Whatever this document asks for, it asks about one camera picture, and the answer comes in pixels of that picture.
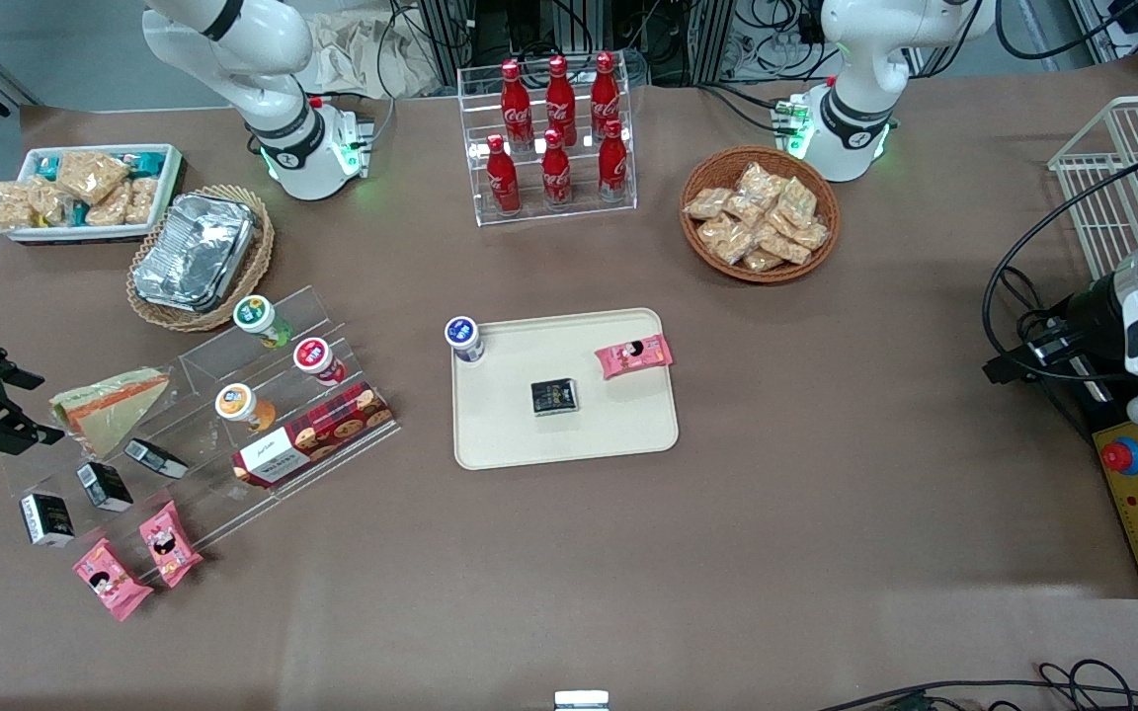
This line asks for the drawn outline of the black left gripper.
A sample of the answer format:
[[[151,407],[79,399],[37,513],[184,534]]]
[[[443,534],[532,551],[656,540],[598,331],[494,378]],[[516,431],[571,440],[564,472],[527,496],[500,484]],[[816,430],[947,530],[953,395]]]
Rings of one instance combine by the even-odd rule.
[[[1123,306],[1114,276],[1092,280],[1087,288],[1026,320],[1042,332],[1024,337],[1012,350],[998,347],[983,373],[993,385],[1016,381],[1105,383],[1124,381]]]

